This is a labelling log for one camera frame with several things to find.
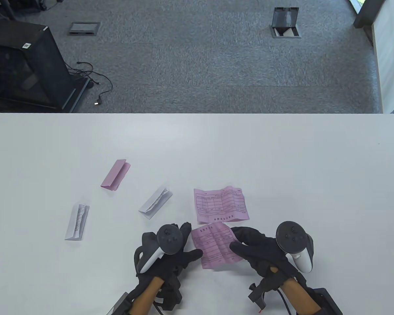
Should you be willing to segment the person's left hand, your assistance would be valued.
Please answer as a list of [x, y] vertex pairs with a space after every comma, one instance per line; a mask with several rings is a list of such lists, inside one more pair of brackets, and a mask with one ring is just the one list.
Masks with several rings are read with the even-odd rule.
[[180, 227], [165, 224], [157, 233], [145, 232], [142, 245], [135, 251], [135, 268], [138, 277], [157, 277], [167, 282], [178, 269], [186, 268], [203, 256], [200, 249], [185, 252], [191, 233], [191, 223]]

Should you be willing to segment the person's right hand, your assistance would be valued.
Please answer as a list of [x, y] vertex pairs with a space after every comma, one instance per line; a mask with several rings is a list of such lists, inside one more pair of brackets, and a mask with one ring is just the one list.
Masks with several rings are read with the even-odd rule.
[[266, 237], [251, 227], [233, 227], [231, 230], [236, 241], [230, 243], [230, 250], [248, 261], [259, 276], [270, 279], [275, 288], [299, 279], [299, 272], [290, 264], [275, 238]]

